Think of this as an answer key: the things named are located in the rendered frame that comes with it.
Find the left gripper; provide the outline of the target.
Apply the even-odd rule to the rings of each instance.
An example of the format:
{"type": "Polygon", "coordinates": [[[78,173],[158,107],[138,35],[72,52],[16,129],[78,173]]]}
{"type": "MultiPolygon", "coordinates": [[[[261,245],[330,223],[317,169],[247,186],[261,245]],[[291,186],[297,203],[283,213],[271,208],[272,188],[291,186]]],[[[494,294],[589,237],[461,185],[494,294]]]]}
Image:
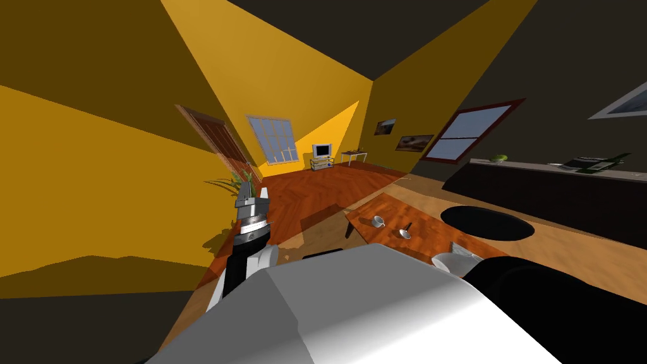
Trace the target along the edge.
{"type": "Polygon", "coordinates": [[[269,211],[270,199],[267,187],[261,189],[260,198],[252,198],[251,181],[244,181],[239,188],[239,197],[234,206],[237,208],[236,218],[239,221],[258,215],[266,215],[269,211]]]}

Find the green potted plant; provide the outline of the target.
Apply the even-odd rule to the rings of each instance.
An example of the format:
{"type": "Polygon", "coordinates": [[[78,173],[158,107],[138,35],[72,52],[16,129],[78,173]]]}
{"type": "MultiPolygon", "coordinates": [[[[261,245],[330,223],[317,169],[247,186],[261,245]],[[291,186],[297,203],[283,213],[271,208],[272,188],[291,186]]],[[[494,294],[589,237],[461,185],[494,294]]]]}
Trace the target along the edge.
{"type": "Polygon", "coordinates": [[[251,197],[251,198],[257,197],[257,186],[255,186],[255,180],[253,179],[252,173],[248,173],[245,170],[243,170],[242,173],[243,173],[242,177],[236,172],[232,172],[231,173],[232,178],[228,178],[228,179],[219,178],[214,180],[207,180],[207,181],[204,181],[204,183],[208,183],[210,185],[215,185],[220,188],[223,188],[228,192],[231,192],[232,197],[239,197],[242,184],[244,182],[249,182],[250,191],[248,193],[248,197],[251,197]]]}

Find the white framed window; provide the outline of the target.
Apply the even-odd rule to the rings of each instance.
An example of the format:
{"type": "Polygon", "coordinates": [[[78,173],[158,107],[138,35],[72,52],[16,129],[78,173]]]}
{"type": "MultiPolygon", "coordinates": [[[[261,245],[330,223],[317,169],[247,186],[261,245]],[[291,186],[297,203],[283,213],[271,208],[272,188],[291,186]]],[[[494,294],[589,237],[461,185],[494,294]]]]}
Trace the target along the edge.
{"type": "Polygon", "coordinates": [[[290,120],[246,116],[268,165],[299,161],[290,120]]]}

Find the brown wooden door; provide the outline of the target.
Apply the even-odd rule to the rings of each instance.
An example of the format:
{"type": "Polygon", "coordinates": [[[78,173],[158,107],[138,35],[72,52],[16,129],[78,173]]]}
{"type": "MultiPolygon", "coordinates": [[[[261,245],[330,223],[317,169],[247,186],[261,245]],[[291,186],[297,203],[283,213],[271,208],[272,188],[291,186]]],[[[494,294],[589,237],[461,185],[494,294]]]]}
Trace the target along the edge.
{"type": "Polygon", "coordinates": [[[181,105],[176,104],[176,107],[229,171],[243,179],[252,180],[255,185],[261,182],[225,122],[181,105]]]}

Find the grey television on stand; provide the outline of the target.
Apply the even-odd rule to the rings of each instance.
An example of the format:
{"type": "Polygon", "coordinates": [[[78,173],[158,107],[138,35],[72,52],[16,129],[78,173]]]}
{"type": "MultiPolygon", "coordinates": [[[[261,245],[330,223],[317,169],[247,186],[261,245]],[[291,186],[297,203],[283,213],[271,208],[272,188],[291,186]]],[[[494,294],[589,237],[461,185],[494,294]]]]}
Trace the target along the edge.
{"type": "Polygon", "coordinates": [[[310,167],[312,171],[318,171],[333,166],[334,157],[332,156],[331,144],[314,144],[312,149],[313,157],[310,159],[310,167]]]}

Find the small white side table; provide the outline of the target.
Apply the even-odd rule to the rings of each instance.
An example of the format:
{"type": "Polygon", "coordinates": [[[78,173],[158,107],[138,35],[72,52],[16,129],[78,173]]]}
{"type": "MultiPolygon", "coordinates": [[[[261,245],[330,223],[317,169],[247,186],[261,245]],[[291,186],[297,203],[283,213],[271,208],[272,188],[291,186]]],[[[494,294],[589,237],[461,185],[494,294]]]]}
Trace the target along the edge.
{"type": "Polygon", "coordinates": [[[347,159],[348,166],[351,165],[353,161],[356,161],[358,157],[363,158],[363,162],[366,162],[368,153],[361,150],[360,148],[355,149],[355,150],[348,150],[346,152],[341,153],[341,162],[344,162],[344,159],[347,159]]]}

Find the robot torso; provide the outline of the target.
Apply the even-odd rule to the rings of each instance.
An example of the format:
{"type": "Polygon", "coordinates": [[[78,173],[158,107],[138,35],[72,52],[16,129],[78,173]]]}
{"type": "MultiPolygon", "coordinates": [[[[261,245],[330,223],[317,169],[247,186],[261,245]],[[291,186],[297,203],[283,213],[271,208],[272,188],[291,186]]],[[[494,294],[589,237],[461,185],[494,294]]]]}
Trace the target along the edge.
{"type": "Polygon", "coordinates": [[[560,364],[466,281],[383,245],[254,272],[147,364],[560,364]]]}

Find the wide dark framed picture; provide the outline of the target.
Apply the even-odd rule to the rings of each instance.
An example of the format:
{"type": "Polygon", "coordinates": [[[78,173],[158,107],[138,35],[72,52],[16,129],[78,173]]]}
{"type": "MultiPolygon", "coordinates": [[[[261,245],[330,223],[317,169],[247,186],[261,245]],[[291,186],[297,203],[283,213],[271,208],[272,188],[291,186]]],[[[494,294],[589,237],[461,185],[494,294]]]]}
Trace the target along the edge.
{"type": "Polygon", "coordinates": [[[423,152],[434,135],[402,136],[395,151],[423,152]]]}

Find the brown wooden table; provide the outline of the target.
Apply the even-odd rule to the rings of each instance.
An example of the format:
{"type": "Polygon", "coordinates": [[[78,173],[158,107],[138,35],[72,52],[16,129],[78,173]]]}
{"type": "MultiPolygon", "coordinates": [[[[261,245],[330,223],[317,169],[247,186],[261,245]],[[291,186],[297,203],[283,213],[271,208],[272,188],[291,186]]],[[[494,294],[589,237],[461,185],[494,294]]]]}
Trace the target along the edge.
{"type": "Polygon", "coordinates": [[[359,206],[346,218],[346,238],[357,231],[368,244],[385,245],[426,263],[440,253],[450,252],[452,242],[481,258],[507,255],[386,193],[359,206]],[[372,226],[371,220],[376,215],[383,218],[384,227],[372,226]],[[399,235],[399,230],[408,223],[412,224],[408,230],[411,238],[406,240],[399,235]]]}

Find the red framed window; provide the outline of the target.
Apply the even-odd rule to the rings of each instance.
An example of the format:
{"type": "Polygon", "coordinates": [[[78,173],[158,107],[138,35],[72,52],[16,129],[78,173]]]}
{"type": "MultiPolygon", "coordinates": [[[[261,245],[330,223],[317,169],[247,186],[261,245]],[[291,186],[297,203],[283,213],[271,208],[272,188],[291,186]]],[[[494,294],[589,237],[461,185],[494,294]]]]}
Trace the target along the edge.
{"type": "Polygon", "coordinates": [[[456,111],[420,159],[457,164],[524,101],[522,98],[456,111]]]}

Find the black round rug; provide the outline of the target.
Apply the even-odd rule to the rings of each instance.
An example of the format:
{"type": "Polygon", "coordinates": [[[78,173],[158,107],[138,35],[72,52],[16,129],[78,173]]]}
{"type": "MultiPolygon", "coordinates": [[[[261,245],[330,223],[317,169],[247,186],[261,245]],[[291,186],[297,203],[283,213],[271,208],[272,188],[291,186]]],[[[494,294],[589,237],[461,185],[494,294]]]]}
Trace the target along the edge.
{"type": "Polygon", "coordinates": [[[519,241],[535,233],[532,225],[518,217],[475,206],[450,207],[440,218],[463,233],[488,240],[519,241]]]}

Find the dark sideboard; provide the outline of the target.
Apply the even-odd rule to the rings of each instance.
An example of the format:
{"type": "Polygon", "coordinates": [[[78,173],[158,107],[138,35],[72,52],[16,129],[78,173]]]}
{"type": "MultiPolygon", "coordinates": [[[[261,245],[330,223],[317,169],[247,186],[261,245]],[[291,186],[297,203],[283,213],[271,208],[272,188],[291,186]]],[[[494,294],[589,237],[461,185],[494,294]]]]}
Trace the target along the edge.
{"type": "Polygon", "coordinates": [[[443,189],[647,250],[647,173],[470,159],[443,189]]]}

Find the white framed picture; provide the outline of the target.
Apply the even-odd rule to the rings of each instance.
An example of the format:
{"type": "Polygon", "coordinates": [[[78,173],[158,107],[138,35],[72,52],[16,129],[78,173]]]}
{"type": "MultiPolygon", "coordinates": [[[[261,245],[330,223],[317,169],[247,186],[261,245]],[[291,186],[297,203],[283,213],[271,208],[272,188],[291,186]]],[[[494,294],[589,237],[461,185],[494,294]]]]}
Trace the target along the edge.
{"type": "Polygon", "coordinates": [[[592,115],[592,119],[629,118],[647,116],[647,82],[592,115]]]}

